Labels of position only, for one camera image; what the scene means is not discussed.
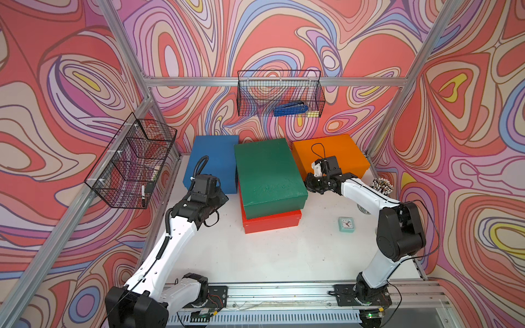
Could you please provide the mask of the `orange shoebox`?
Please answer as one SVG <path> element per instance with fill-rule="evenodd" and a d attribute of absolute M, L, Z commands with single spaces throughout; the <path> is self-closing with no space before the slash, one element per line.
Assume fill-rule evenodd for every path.
<path fill-rule="evenodd" d="M 349 135 L 337 135 L 317 139 L 308 139 L 292 143 L 292 155 L 302 180 L 308 173 L 313 173 L 312 164 L 320 156 L 335 156 L 343 173 L 352 173 L 363 178 L 370 168 L 370 163 Z"/>

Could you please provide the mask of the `green shoebox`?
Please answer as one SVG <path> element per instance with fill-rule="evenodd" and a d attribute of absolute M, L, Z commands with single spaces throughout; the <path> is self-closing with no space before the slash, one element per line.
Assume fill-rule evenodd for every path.
<path fill-rule="evenodd" d="M 246 219 L 302 210 L 308 192 L 285 139 L 234 146 Z"/>

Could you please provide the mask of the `red shoebox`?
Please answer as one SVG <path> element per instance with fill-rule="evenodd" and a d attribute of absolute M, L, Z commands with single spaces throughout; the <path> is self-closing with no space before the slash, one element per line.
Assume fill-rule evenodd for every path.
<path fill-rule="evenodd" d="M 244 232 L 253 234 L 298 226 L 304 195 L 287 195 L 286 189 L 239 183 L 241 220 Z"/>

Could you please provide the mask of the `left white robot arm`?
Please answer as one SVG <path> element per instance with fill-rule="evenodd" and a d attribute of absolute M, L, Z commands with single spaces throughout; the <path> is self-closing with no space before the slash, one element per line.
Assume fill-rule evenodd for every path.
<path fill-rule="evenodd" d="M 105 296 L 109 327 L 165 327 L 170 315 L 185 306 L 207 304 L 207 277 L 187 273 L 172 288 L 165 288 L 165 283 L 170 265 L 179 259 L 189 240 L 227 202 L 220 179 L 208 174 L 193 178 L 187 194 L 165 213 L 163 239 L 124 286 L 112 287 Z"/>

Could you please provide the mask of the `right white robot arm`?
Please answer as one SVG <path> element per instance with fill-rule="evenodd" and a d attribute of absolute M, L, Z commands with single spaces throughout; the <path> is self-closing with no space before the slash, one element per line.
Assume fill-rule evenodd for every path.
<path fill-rule="evenodd" d="M 377 218 L 378 251 L 367 268 L 358 274 L 355 300 L 363 305 L 387 289 L 388 279 L 398 267 L 426 246 L 418 206 L 400 202 L 363 183 L 352 173 L 344 174 L 335 156 L 317 159 L 307 174 L 307 190 L 332 191 L 354 201 Z"/>

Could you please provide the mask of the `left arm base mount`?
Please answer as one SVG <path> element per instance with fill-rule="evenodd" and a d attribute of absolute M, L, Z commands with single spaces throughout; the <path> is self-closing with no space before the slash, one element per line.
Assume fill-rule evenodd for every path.
<path fill-rule="evenodd" d="M 205 298 L 199 298 L 193 303 L 188 303 L 183 310 L 220 310 L 227 306 L 228 287 L 226 285 L 211 285 L 205 293 Z"/>

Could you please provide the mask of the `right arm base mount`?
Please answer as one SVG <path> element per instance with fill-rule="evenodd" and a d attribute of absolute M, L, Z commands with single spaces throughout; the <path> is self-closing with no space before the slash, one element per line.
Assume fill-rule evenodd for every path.
<path fill-rule="evenodd" d="M 338 306 L 389 308 L 392 299 L 387 286 L 369 288 L 366 284 L 335 284 L 328 295 L 336 298 Z"/>

